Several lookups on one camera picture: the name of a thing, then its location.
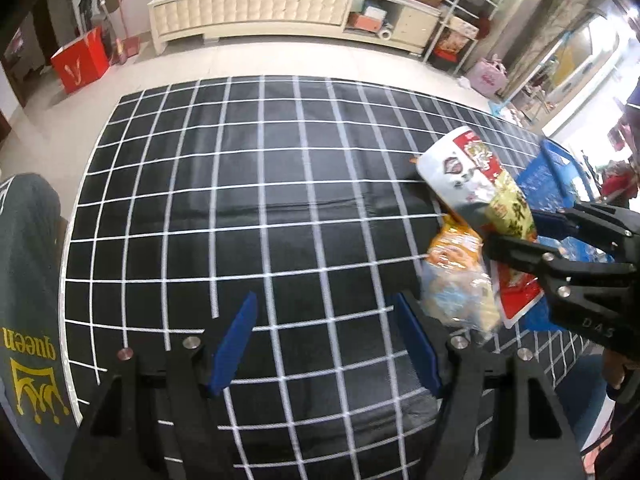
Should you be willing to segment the clear orange snack bag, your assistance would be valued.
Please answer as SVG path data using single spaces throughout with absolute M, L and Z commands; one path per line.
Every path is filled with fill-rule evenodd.
M 475 330 L 484 338 L 500 324 L 482 239 L 445 214 L 422 263 L 420 303 L 442 325 Z

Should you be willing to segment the red yellow beef snack pouch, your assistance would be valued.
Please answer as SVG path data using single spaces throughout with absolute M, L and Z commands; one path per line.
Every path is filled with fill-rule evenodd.
M 422 179 L 454 216 L 478 235 L 509 235 L 534 242 L 537 231 L 524 193 L 488 144 L 469 127 L 436 141 L 416 162 Z M 507 328 L 541 298 L 532 274 L 491 259 L 492 293 Z

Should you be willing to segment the blue plastic basket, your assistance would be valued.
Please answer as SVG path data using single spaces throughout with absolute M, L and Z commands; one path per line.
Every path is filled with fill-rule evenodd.
M 530 208 L 558 212 L 576 202 L 593 202 L 599 197 L 588 174 L 560 144 L 549 139 L 540 141 L 537 157 L 518 175 L 516 183 L 524 192 Z M 541 243 L 559 248 L 570 260 L 610 262 L 612 258 L 602 250 L 575 237 L 562 240 L 538 235 Z

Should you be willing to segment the grey queen print cloth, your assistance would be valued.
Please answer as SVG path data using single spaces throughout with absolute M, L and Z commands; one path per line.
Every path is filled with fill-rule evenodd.
M 58 334 L 58 193 L 39 174 L 1 185 L 2 476 L 62 478 L 76 422 Z

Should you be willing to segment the pink gift bag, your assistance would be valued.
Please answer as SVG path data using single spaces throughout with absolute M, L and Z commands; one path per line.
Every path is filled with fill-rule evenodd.
M 500 58 L 480 58 L 465 74 L 473 90 L 492 98 L 508 83 L 508 73 Z

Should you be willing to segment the white metal shelf rack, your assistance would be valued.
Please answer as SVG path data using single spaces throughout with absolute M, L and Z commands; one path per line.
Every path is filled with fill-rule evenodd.
M 457 75 L 488 35 L 503 0 L 442 0 L 440 15 L 425 48 L 423 62 Z

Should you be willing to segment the red paper bag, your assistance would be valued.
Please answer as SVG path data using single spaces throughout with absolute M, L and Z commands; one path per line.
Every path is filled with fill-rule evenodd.
M 52 56 L 51 64 L 67 94 L 100 79 L 110 67 L 102 44 L 102 27 L 96 26 L 60 47 Z

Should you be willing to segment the white TV cabinet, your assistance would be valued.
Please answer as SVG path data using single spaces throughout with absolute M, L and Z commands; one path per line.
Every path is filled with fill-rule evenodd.
M 440 11 L 416 0 L 152 0 L 155 52 L 168 42 L 295 36 L 375 44 L 420 55 Z

